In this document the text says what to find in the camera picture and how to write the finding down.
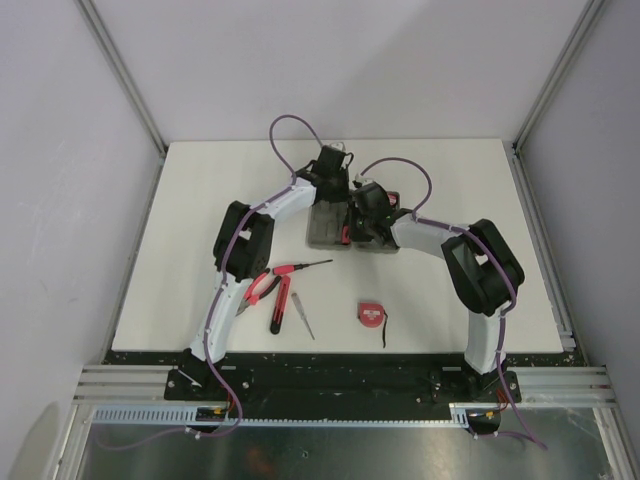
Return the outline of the grey plastic tool case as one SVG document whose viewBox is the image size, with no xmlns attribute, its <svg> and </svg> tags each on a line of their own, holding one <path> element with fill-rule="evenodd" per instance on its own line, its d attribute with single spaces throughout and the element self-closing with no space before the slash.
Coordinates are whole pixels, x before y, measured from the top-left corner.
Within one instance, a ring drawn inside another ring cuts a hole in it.
<svg viewBox="0 0 640 480">
<path fill-rule="evenodd" d="M 391 234 L 391 226 L 402 215 L 409 213 L 408 209 L 400 207 L 400 195 L 395 191 L 387 191 L 398 197 L 398 204 L 394 208 L 394 213 L 388 220 L 389 237 L 385 245 L 375 245 L 373 243 L 355 243 L 350 238 L 349 245 L 340 243 L 341 230 L 347 225 L 349 227 L 351 191 L 346 202 L 328 203 L 319 202 L 311 208 L 309 214 L 306 241 L 307 245 L 314 249 L 324 250 L 345 250 L 354 248 L 360 251 L 374 253 L 395 253 L 397 246 Z"/>
</svg>

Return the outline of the pink handle bit screwdriver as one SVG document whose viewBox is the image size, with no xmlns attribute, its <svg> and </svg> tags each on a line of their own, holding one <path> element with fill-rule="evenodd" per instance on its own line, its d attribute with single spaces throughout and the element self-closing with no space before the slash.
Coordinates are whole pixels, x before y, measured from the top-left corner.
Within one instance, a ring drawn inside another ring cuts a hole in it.
<svg viewBox="0 0 640 480">
<path fill-rule="evenodd" d="M 332 259 L 327 259 L 327 260 L 321 260 L 321 261 L 315 261 L 315 262 L 310 262 L 310 263 L 297 263 L 297 264 L 286 264 L 286 265 L 280 265 L 277 267 L 274 267 L 272 269 L 272 273 L 275 276 L 285 276 L 285 275 L 289 275 L 293 272 L 299 271 L 299 270 L 303 270 L 312 266 L 316 266 L 316 265 L 321 265 L 321 264 L 326 264 L 326 263 L 330 263 L 332 262 Z"/>
</svg>

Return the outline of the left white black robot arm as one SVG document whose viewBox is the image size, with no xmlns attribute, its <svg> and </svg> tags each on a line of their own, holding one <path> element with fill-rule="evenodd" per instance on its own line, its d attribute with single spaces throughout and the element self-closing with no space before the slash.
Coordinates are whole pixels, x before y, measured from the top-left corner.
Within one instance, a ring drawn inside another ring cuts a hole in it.
<svg viewBox="0 0 640 480">
<path fill-rule="evenodd" d="M 220 374 L 211 369 L 223 359 L 233 320 L 252 282 L 268 266 L 275 227 L 320 201 L 342 202 L 349 193 L 350 155 L 332 145 L 295 171 L 278 192 L 254 204 L 232 202 L 214 243 L 214 287 L 211 304 L 178 367 L 187 389 L 197 398 L 214 397 Z"/>
</svg>

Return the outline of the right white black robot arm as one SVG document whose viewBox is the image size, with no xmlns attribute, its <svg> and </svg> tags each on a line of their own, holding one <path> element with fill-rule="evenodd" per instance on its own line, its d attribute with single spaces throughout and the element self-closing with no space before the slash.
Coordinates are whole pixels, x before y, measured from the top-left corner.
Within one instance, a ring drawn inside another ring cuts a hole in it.
<svg viewBox="0 0 640 480">
<path fill-rule="evenodd" d="M 469 312 L 461 388 L 484 401 L 504 379 L 506 315 L 517 303 L 525 274 L 496 225 L 468 226 L 429 220 L 401 208 L 373 181 L 356 181 L 348 201 L 351 243 L 374 251 L 410 249 L 442 259 L 454 290 Z"/>
</svg>

